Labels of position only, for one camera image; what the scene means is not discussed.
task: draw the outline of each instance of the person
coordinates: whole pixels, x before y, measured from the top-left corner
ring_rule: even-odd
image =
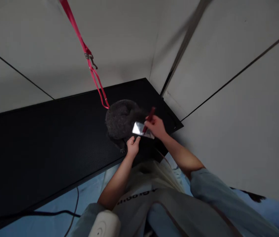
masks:
[[[279,236],[274,225],[170,137],[160,118],[153,116],[145,125],[188,177],[193,197],[182,192],[165,165],[152,161],[132,168],[141,138],[131,137],[125,159],[98,202],[87,206],[72,236],[87,236],[104,210],[118,216],[119,236]]]

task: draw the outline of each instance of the gray curly fur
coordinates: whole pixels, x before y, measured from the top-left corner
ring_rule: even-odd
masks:
[[[132,136],[134,123],[144,123],[147,115],[132,100],[119,100],[110,106],[105,116],[107,134],[121,152],[125,151],[125,142]]]

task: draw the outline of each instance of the black cable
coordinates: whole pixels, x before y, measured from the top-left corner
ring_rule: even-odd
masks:
[[[1,216],[0,221],[5,221],[9,219],[14,219],[14,218],[21,218],[25,216],[57,216],[59,214],[67,213],[69,215],[72,215],[73,217],[80,217],[80,215],[73,213],[68,210],[62,210],[59,212],[41,212],[41,211],[25,211],[25,212],[19,212],[11,215],[6,215],[6,216]]]
[[[79,189],[78,189],[78,187],[76,187],[76,189],[77,189],[77,194],[78,194],[78,196],[77,196],[77,202],[76,202],[76,207],[75,207],[75,212],[74,212],[74,214],[76,214],[76,210],[77,210],[77,206],[78,206],[78,201],[79,201]],[[64,237],[66,237],[66,236],[68,235],[68,233],[69,233],[69,231],[70,231],[70,228],[71,228],[71,226],[72,226],[72,224],[73,224],[74,218],[75,218],[75,216],[73,216],[73,218],[71,219],[70,226],[69,226],[69,228],[68,228],[66,234],[64,235]]]

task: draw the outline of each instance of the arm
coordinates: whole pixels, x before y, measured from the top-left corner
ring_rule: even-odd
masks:
[[[191,193],[218,208],[243,235],[279,236],[279,230],[259,213],[244,203],[217,176],[210,173],[202,162],[189,150],[181,146],[165,131],[163,122],[154,116],[146,126],[166,146],[173,159],[191,181]]]
[[[98,203],[108,210],[113,210],[116,203],[125,192],[129,173],[134,158],[138,153],[140,137],[138,136],[136,140],[134,140],[135,138],[131,137],[127,141],[127,155],[99,197]]]
[[[181,146],[176,140],[170,137],[163,125],[163,121],[157,116],[153,116],[151,122],[146,121],[145,125],[152,131],[154,136],[159,138],[170,152],[171,156],[183,171],[191,179],[191,172],[205,168],[202,162],[188,149]]]

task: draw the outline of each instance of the grooming table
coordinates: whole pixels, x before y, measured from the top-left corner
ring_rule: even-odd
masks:
[[[105,92],[109,104],[155,106],[170,134],[183,127],[146,78]],[[125,154],[106,137],[106,111],[94,90],[1,113],[0,216],[35,210],[121,162]]]

